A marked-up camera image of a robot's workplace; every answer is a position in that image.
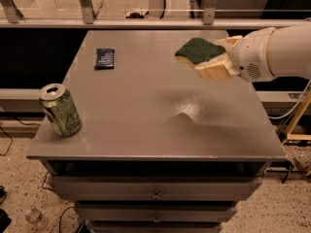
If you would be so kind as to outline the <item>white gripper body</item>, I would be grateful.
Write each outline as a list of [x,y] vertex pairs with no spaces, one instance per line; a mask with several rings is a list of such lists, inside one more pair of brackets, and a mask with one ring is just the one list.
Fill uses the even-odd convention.
[[274,27],[253,31],[233,47],[230,59],[245,81],[260,83],[275,79],[267,62],[268,43],[274,31]]

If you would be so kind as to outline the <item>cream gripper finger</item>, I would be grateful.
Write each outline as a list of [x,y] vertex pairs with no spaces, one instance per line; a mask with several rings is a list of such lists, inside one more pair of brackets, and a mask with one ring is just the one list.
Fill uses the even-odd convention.
[[217,45],[222,46],[226,50],[231,50],[241,39],[242,39],[241,35],[231,36],[218,40]]
[[194,67],[194,70],[200,78],[219,82],[228,82],[233,77],[240,75],[240,72],[227,58],[218,62],[200,63]]

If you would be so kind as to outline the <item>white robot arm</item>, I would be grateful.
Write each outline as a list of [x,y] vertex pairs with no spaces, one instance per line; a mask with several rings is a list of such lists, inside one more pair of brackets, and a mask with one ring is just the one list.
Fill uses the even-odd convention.
[[200,78],[230,81],[238,76],[249,83],[282,77],[311,79],[311,24],[253,31],[245,37],[220,39],[225,52],[194,66]]

